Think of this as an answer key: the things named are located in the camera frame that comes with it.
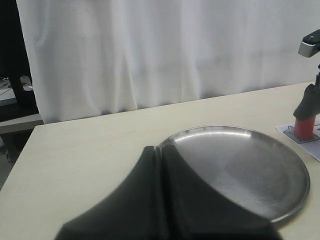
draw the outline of round metal tray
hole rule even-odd
[[[309,193],[309,173],[298,155],[260,132],[201,126],[172,135],[160,148],[167,144],[215,190],[272,222],[297,212]]]

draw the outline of curtain fold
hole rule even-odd
[[[17,0],[45,123],[310,81],[317,0]]]

